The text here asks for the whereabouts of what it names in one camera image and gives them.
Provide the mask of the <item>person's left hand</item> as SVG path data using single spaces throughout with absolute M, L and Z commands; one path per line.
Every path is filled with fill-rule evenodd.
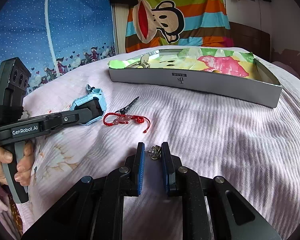
M 17 164 L 17 172 L 14 175 L 15 181 L 22 186 L 29 186 L 31 180 L 31 169 L 34 163 L 34 145 L 32 141 L 27 141 L 24 146 L 24 156 Z M 0 147 L 0 185 L 7 185 L 7 180 L 2 168 L 3 164 L 12 162 L 12 153 Z

